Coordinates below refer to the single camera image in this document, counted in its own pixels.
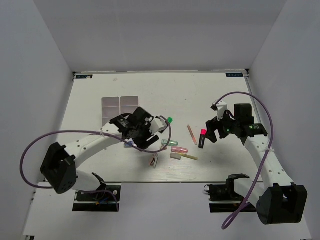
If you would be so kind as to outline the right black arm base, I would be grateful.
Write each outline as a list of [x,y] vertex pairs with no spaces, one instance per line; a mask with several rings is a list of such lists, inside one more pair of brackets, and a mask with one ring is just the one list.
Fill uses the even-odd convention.
[[209,196],[211,213],[232,213],[239,208],[252,185],[246,174],[229,175],[223,184],[207,184],[204,192]]

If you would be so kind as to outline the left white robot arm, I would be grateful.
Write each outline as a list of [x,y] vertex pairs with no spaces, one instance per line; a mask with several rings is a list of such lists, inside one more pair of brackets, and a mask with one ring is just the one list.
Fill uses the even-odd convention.
[[136,147],[145,150],[159,140],[156,135],[167,128],[166,121],[152,116],[138,107],[134,113],[125,113],[111,119],[97,134],[61,145],[53,143],[44,158],[40,171],[57,194],[73,189],[88,191],[99,200],[105,196],[103,179],[96,173],[78,170],[86,160],[123,140],[133,140]]

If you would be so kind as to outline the pink cap black highlighter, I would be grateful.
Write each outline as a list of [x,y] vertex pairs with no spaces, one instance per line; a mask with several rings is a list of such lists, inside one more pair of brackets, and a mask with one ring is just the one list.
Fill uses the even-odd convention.
[[207,133],[207,130],[206,130],[206,129],[202,129],[202,130],[200,131],[199,143],[198,143],[198,147],[199,147],[200,149],[203,149],[203,148],[204,148],[205,139],[206,139],[206,133]]

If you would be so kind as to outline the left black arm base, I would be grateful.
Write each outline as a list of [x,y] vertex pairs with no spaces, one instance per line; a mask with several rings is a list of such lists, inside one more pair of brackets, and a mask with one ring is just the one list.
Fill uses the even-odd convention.
[[117,205],[120,206],[121,184],[107,184],[104,189],[112,192],[117,200],[108,192],[75,194],[73,212],[117,212]]

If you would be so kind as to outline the green cap black highlighter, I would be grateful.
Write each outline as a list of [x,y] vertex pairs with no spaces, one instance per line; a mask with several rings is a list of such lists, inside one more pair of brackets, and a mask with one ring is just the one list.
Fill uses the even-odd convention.
[[173,118],[172,118],[172,117],[168,117],[168,118],[167,118],[167,122],[168,122],[169,124],[171,124],[171,123],[173,122]]

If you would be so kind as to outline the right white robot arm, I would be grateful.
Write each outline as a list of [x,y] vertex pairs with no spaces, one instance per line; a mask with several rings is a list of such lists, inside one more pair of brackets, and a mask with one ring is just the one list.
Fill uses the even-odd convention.
[[212,109],[217,116],[206,122],[206,139],[216,143],[229,135],[237,136],[261,168],[263,186],[254,186],[247,200],[256,208],[260,221],[264,225],[299,223],[308,192],[303,185],[294,183],[268,146],[268,133],[262,124],[254,122],[251,104],[235,104],[233,116],[224,101],[214,104]]

